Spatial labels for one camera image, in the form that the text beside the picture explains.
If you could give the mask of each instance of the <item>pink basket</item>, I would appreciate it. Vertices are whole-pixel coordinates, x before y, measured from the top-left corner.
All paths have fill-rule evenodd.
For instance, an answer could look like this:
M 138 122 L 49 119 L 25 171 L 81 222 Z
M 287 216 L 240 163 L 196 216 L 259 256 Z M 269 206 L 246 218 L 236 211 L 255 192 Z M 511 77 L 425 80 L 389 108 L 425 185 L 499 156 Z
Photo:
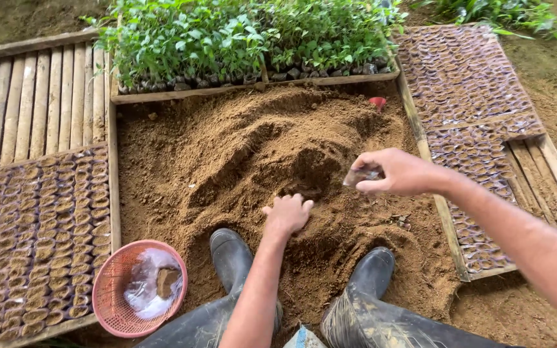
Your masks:
M 165 314 L 144 320 L 139 318 L 128 305 L 124 299 L 124 291 L 131 281 L 132 267 L 139 263 L 137 257 L 148 248 L 161 249 L 175 257 L 182 270 L 182 291 Z M 165 320 L 180 309 L 187 285 L 186 266 L 175 249 L 156 240 L 135 241 L 115 251 L 100 268 L 93 286 L 93 311 L 102 327 L 115 336 L 124 338 L 145 336 L 156 331 Z

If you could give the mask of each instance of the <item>left hand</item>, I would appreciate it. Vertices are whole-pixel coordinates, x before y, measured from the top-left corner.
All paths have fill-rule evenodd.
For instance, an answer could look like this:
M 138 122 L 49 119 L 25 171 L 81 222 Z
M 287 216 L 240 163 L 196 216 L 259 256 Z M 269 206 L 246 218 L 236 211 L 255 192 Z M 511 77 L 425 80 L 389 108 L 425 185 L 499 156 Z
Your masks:
M 262 211 L 268 216 L 264 234 L 272 233 L 276 237 L 283 237 L 287 241 L 292 233 L 298 232 L 309 219 L 309 211 L 313 201 L 302 203 L 302 195 L 297 193 L 274 197 L 274 207 L 264 207 Z

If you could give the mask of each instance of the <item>red funnel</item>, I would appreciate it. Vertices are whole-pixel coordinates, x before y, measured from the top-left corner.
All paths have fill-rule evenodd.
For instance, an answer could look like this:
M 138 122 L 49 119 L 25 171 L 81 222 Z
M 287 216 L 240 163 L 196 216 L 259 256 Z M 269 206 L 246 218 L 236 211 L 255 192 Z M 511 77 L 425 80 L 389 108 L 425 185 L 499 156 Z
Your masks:
M 377 105 L 377 110 L 382 111 L 382 108 L 386 105 L 386 99 L 382 97 L 373 97 L 369 99 L 369 103 Z

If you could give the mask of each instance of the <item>soil pile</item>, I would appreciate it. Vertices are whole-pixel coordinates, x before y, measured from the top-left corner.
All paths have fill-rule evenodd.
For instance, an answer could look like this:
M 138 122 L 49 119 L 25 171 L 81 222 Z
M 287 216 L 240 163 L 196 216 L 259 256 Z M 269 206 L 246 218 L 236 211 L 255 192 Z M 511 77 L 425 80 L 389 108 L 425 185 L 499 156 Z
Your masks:
M 261 209 L 275 195 L 301 193 L 316 205 L 285 251 L 278 291 L 285 315 L 276 345 L 298 321 L 316 329 L 356 262 L 379 245 L 397 256 L 397 281 L 384 299 L 449 319 L 457 280 L 450 257 L 428 259 L 449 253 L 433 200 L 368 198 L 342 186 L 364 150 L 416 154 L 394 86 L 381 88 L 362 91 L 387 97 L 381 114 L 362 95 L 298 87 L 121 109 L 122 242 L 156 239 L 182 254 L 190 286 L 180 314 L 226 294 L 210 259 L 210 234 L 232 228 L 254 251 Z M 391 217 L 398 214 L 409 215 L 409 231 Z

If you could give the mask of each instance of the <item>finger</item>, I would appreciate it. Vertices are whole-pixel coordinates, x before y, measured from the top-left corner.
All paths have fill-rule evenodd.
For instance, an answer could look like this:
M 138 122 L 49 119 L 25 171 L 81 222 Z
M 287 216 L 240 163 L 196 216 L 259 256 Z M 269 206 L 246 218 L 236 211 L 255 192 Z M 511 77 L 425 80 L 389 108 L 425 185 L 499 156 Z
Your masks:
M 367 164 L 375 163 L 375 152 L 363 152 L 358 156 L 356 161 L 352 163 L 352 169 L 360 169 Z
M 311 211 L 311 208 L 313 208 L 313 204 L 314 202 L 309 199 L 302 204 L 302 210 L 304 210 L 305 212 Z
M 364 180 L 356 184 L 356 189 L 366 194 L 376 194 L 388 191 L 390 189 L 390 180 Z

